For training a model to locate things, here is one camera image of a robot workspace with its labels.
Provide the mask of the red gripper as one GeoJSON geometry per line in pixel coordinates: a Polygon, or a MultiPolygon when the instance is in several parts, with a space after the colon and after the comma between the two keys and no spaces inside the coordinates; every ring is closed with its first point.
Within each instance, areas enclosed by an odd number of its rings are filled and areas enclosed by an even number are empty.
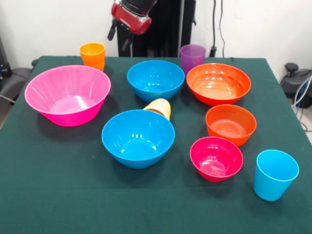
{"type": "Polygon", "coordinates": [[[144,34],[151,25],[152,19],[148,15],[151,8],[151,0],[115,0],[111,10],[112,26],[107,39],[113,40],[119,23],[131,32],[122,46],[122,51],[128,50],[133,42],[134,34],[137,36],[144,34]]]}

